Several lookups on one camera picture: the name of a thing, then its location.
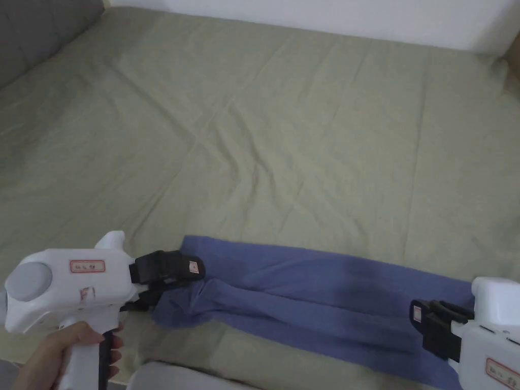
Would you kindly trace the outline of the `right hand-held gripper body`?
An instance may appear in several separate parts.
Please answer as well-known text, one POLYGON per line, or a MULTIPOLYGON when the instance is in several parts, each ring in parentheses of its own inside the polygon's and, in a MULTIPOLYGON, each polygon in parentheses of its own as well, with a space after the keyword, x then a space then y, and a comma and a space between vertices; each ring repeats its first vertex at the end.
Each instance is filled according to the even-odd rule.
POLYGON ((422 330, 423 348, 446 361, 462 389, 519 389, 519 283, 478 277, 474 320, 422 330))

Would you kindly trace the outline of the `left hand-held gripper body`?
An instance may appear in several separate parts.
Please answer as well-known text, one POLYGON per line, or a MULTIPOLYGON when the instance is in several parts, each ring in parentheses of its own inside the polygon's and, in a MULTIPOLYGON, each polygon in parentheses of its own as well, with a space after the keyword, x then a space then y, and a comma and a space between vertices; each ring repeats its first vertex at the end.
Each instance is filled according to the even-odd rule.
POLYGON ((87 323, 100 344, 73 346, 58 389, 106 389, 121 308, 160 279, 156 255, 132 258, 125 234, 111 231, 87 249, 47 249, 24 258, 8 276, 2 321, 27 334, 87 323))

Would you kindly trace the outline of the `person's left hand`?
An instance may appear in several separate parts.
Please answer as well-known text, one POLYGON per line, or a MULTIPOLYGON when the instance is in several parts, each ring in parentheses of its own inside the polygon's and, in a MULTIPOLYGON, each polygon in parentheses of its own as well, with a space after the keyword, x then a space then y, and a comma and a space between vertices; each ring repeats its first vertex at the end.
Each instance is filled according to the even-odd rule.
POLYGON ((105 337, 81 321, 47 335, 19 370, 11 389, 55 389, 71 348, 99 346, 105 337))

